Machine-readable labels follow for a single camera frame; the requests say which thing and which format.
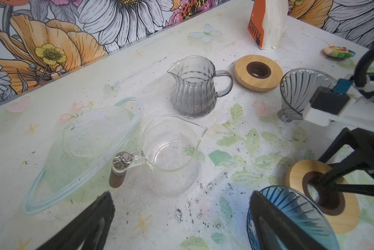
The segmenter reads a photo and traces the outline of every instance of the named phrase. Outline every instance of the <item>glass pitcher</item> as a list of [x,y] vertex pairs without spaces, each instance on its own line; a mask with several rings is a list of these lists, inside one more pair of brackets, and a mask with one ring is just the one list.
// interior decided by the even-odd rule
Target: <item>glass pitcher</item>
[[145,128],[141,150],[120,152],[113,159],[110,185],[119,187],[126,171],[139,165],[151,168],[151,178],[164,196],[177,196],[189,189],[200,174],[196,159],[207,128],[175,115],[164,115]]
[[[216,99],[227,95],[233,88],[231,74],[226,70],[215,70],[213,63],[201,56],[186,57],[167,72],[176,79],[171,103],[178,113],[190,118],[209,114],[216,105]],[[229,77],[229,86],[216,92],[213,82],[216,76]]]

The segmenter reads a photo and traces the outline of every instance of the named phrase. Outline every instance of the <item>gray glass pitcher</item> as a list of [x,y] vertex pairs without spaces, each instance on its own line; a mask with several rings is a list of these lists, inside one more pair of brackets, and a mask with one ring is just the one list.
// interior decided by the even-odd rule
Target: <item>gray glass pitcher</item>
[[[233,88],[231,74],[226,70],[215,70],[213,63],[202,56],[186,57],[167,72],[176,79],[171,103],[185,117],[197,118],[209,114],[216,105],[216,99],[227,95]],[[229,86],[216,92],[215,76],[229,77]]]

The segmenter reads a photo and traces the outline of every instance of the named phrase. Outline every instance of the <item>black cable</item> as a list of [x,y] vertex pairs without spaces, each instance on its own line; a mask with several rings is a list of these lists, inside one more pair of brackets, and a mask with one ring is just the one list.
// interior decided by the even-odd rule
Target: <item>black cable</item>
[[358,64],[356,65],[353,80],[356,87],[364,87],[367,83],[366,74],[370,65],[374,62],[374,47],[372,47],[368,52],[360,58]]

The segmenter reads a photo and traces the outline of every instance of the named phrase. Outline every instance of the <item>table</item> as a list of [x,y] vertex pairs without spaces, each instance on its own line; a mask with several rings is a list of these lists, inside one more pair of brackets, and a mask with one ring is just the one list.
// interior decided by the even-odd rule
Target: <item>table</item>
[[[0,106],[0,248],[34,249],[47,241],[83,211],[105,189],[107,179],[94,179],[60,203],[36,215],[23,212],[23,201],[44,166],[56,135],[63,128],[70,107],[81,101],[92,108],[111,106],[135,96],[143,101],[141,131],[155,117],[175,114],[170,104],[173,78],[166,71],[186,56],[200,55],[217,69],[233,72],[236,61],[247,54],[275,60],[286,73],[312,67],[335,78],[352,73],[367,51],[355,43],[309,24],[287,18],[285,38],[274,50],[260,50],[247,30],[253,2],[232,0],[203,14],[154,34],[147,39],[98,60],[60,79],[27,92]],[[203,31],[205,23],[221,30],[204,43],[188,33]],[[356,56],[344,62],[325,58],[321,49],[346,46]],[[120,82],[118,91],[105,91],[104,84]],[[219,81],[216,88],[222,89]],[[7,106],[29,96],[31,105],[22,113],[10,113]],[[144,186],[143,168],[126,176],[119,189],[109,188],[116,208],[105,249],[250,249],[246,232],[249,197],[254,190],[283,184],[291,164],[318,158],[344,124],[319,127],[306,121],[281,122],[280,91],[250,91],[238,83],[231,93],[219,98],[212,113],[195,122],[209,127],[200,145],[202,178],[192,190],[178,198],[167,198]],[[222,124],[230,121],[231,127]],[[244,145],[249,133],[258,133],[258,149]],[[224,139],[230,133],[238,141]],[[344,148],[335,158],[349,154]],[[235,163],[226,164],[222,157]],[[348,182],[370,182],[363,173],[347,177]],[[361,207],[358,227],[337,235],[341,249],[374,249],[374,198],[357,195]],[[144,233],[139,214],[146,219]]]

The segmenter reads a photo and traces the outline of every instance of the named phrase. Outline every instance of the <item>floral wallpaper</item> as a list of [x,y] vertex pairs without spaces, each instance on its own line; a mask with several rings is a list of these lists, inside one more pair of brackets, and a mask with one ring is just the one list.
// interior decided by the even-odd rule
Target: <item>floral wallpaper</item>
[[[0,0],[0,102],[228,0]],[[365,47],[374,0],[285,0],[288,14]]]
[[0,0],[0,102],[226,1]]
[[374,46],[374,0],[288,0],[288,15],[358,43]]

